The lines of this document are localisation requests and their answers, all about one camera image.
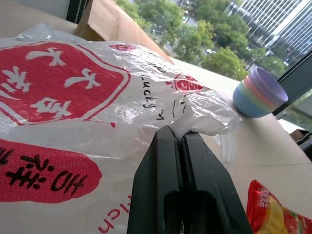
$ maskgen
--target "purple bowl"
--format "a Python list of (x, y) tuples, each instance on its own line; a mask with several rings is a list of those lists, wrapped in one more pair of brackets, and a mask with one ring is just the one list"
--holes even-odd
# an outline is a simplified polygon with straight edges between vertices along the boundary
[(288, 96), (283, 87), (262, 68), (254, 69), (249, 77), (251, 82), (255, 80), (258, 83), (257, 87), (261, 88), (260, 91), (264, 91), (266, 97), (274, 100), (276, 104), (281, 105), (288, 101)]

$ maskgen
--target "pink bowl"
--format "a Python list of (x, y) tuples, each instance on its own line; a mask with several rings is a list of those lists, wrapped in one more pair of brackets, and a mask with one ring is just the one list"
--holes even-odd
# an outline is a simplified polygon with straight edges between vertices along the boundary
[(271, 103), (269, 100), (267, 100), (258, 90), (257, 88), (251, 83), (249, 80), (249, 77), (246, 76), (244, 79), (244, 84), (246, 87), (253, 93), (255, 94), (264, 104), (266, 104), (270, 109), (275, 110), (277, 108), (276, 105)]

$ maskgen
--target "plastic wrap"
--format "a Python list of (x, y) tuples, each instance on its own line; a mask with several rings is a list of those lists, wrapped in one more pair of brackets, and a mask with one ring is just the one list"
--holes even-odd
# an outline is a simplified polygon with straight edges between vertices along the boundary
[(221, 135), (233, 160), (236, 112), (144, 47), (40, 24), (0, 39), (0, 74), (3, 233), (126, 233), (134, 173), (166, 124)]

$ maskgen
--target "building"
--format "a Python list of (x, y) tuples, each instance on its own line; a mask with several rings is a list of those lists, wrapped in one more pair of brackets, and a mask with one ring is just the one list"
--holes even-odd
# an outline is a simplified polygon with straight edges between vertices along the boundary
[(258, 45), (282, 47), (288, 63), (312, 49), (312, 0), (244, 0), (241, 6), (231, 2), (227, 12), (243, 17)]

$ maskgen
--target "red snack bag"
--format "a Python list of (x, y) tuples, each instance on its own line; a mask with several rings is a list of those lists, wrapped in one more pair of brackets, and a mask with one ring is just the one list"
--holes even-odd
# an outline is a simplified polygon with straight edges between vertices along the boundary
[(312, 234), (312, 220), (282, 206), (256, 180), (249, 186), (246, 213), (254, 234)]

